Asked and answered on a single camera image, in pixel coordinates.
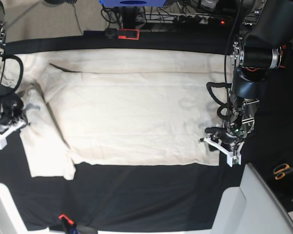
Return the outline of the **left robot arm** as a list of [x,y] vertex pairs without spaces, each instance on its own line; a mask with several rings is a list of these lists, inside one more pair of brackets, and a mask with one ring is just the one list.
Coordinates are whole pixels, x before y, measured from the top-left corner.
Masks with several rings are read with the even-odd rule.
[[201,139],[211,150],[226,156],[227,164],[241,164],[241,149],[255,126],[255,113],[269,73],[284,68],[293,38],[293,0],[267,0],[259,9],[253,0],[240,2],[225,49],[224,66],[232,70],[232,79],[208,82],[226,90],[226,102],[218,104],[219,127],[205,129]]

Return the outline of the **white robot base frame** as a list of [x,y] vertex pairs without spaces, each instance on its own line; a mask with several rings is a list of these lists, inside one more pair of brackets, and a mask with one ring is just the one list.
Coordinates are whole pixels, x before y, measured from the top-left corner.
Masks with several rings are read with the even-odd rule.
[[[9,189],[0,183],[0,234],[27,234]],[[293,234],[293,220],[255,168],[223,192],[213,226],[201,234]]]

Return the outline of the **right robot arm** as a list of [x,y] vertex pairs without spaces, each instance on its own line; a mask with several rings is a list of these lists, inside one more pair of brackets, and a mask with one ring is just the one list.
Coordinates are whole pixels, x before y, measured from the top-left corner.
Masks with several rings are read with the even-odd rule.
[[[5,53],[6,30],[4,16],[4,6],[0,1],[0,150],[6,147],[8,136],[28,124],[27,117],[24,114],[23,101],[16,94],[22,81],[24,67],[19,57]],[[16,85],[5,90],[2,81],[8,59],[13,59],[19,64],[20,72]]]

